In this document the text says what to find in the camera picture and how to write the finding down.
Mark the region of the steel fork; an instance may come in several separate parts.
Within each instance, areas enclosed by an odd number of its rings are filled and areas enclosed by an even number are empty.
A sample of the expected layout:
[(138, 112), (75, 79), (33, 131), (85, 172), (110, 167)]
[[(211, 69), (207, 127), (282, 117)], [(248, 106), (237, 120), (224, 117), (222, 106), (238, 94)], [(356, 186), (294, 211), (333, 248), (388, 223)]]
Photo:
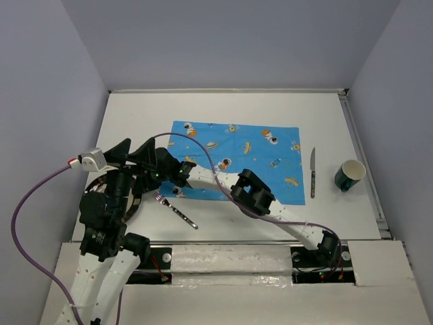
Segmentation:
[(178, 208), (174, 207), (161, 193), (155, 192), (155, 199), (163, 206), (170, 209), (173, 213), (175, 213), (178, 217), (180, 217), (184, 222), (186, 222), (193, 229), (197, 230), (198, 225), (194, 223), (190, 218), (188, 218), (185, 214), (183, 214)]

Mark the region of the black rimmed dinner plate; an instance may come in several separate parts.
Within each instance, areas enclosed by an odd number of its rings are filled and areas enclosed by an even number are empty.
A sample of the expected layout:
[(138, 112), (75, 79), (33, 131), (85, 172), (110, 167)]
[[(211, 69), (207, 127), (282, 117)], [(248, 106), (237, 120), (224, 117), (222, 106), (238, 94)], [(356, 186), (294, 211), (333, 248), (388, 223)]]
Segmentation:
[[(108, 176), (104, 173), (99, 177), (95, 178), (92, 182), (90, 182), (85, 188), (83, 195), (88, 194), (89, 192), (101, 192), (104, 193), (107, 186), (107, 178)], [(134, 215), (139, 210), (139, 206), (141, 205), (143, 194), (134, 194), (133, 190), (135, 189), (135, 185), (137, 183), (137, 178), (133, 177), (129, 190), (129, 198), (127, 203), (127, 211), (124, 217), (121, 219), (122, 223), (128, 223)]]

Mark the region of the blue space-print cloth placemat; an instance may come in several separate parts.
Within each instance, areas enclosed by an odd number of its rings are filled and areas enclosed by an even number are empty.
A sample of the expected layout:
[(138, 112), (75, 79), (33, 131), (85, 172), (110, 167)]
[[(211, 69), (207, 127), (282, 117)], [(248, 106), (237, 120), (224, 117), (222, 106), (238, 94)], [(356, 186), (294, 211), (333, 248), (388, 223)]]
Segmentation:
[(304, 205), (297, 127), (174, 121), (168, 151), (217, 172), (253, 171), (282, 204)]

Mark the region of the teal mug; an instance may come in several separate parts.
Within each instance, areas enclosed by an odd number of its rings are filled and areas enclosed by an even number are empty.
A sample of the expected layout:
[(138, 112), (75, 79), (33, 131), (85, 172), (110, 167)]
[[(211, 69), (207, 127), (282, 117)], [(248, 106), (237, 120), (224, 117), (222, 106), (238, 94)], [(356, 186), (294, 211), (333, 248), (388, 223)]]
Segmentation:
[(349, 191), (366, 176), (365, 165), (357, 160), (347, 160), (334, 176), (334, 184), (341, 192)]

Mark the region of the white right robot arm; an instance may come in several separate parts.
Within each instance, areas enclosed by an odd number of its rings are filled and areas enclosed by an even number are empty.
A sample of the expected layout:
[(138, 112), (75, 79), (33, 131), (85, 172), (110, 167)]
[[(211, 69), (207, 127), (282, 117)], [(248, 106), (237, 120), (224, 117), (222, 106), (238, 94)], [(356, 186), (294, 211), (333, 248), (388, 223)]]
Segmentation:
[(253, 171), (224, 173), (206, 169), (194, 162), (179, 161), (165, 148), (144, 150), (144, 174), (160, 184), (169, 181), (179, 188), (220, 190), (245, 215), (272, 223), (296, 238), (311, 252), (318, 265), (341, 260), (342, 245), (337, 234), (318, 223), (301, 221), (284, 207)]

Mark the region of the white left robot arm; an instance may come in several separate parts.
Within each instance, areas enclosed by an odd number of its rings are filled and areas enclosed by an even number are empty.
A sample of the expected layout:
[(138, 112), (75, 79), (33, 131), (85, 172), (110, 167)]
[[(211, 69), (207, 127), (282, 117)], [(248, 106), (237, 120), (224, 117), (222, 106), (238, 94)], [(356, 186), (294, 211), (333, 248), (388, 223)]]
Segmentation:
[(126, 138), (107, 152), (94, 148), (69, 162), (73, 169), (104, 173), (106, 188), (87, 191), (81, 198), (79, 221), (85, 233), (68, 302), (57, 324), (102, 324), (134, 269), (150, 259), (149, 239), (126, 230), (141, 204), (144, 178), (156, 171), (155, 139), (134, 152), (130, 147)]

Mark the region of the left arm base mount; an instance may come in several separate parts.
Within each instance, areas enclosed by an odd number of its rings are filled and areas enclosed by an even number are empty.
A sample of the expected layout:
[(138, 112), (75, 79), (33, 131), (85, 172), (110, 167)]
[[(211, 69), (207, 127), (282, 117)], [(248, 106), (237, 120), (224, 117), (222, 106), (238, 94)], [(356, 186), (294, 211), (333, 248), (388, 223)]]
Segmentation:
[(168, 285), (172, 282), (171, 246), (153, 246), (150, 257), (141, 262), (127, 280), (127, 284)]

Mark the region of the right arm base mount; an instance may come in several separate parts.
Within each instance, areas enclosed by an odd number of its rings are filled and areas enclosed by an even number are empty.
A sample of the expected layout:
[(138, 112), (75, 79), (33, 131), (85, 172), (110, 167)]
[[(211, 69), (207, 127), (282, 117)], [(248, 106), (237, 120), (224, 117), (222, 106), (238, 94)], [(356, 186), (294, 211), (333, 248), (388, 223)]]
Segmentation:
[(330, 264), (319, 262), (312, 256), (312, 252), (303, 246), (291, 246), (290, 252), (294, 284), (355, 283), (351, 254), (347, 245), (342, 246), (342, 257), (338, 267), (337, 260)]

